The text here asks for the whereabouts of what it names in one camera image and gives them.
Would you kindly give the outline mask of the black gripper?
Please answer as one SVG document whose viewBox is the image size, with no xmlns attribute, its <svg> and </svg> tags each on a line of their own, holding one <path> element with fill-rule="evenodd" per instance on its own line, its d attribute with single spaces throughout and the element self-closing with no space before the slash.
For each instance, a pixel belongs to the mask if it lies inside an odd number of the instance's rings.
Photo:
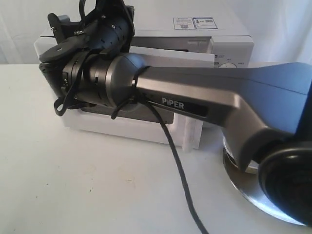
<svg viewBox="0 0 312 234">
<path fill-rule="evenodd" d="M 116 34 L 122 49 L 129 49 L 135 35 L 135 8 L 126 5 L 122 0 L 97 0 L 94 9 L 85 13 L 86 1 L 79 1 L 80 21 L 70 21 L 67 15 L 57 16 L 50 13 L 47 16 L 50 28 L 57 43 L 82 34 L 98 36 L 100 28 L 107 28 Z"/>
</svg>

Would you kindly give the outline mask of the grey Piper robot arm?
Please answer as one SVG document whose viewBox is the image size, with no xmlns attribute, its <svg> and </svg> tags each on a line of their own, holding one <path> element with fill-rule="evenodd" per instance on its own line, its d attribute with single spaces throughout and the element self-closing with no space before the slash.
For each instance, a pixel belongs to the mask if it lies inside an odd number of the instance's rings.
<svg viewBox="0 0 312 234">
<path fill-rule="evenodd" d="M 146 106 L 163 123 L 165 109 L 223 128 L 239 170 L 258 163 L 264 195 L 300 223 L 312 224 L 312 67 L 292 62 L 259 68 L 153 67 L 130 53 L 134 8 L 98 0 L 80 21 L 49 24 L 56 46 L 39 69 L 57 96 L 54 110 L 97 105 Z"/>
</svg>

